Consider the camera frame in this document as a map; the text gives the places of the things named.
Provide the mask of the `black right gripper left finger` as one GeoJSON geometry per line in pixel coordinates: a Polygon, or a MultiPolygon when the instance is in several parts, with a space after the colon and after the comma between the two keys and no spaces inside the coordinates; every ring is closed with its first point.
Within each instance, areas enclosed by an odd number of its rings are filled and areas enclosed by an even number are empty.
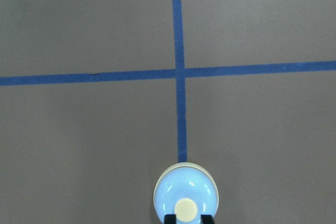
{"type": "Polygon", "coordinates": [[[164,216],[164,224],[177,224],[175,214],[167,214],[164,216]]]}

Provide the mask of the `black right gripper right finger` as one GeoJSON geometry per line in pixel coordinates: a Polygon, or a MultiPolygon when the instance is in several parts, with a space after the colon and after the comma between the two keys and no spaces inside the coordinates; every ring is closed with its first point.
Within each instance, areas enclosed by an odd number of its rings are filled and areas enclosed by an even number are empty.
{"type": "Polygon", "coordinates": [[[201,224],[215,224],[212,215],[201,215],[201,224]]]}

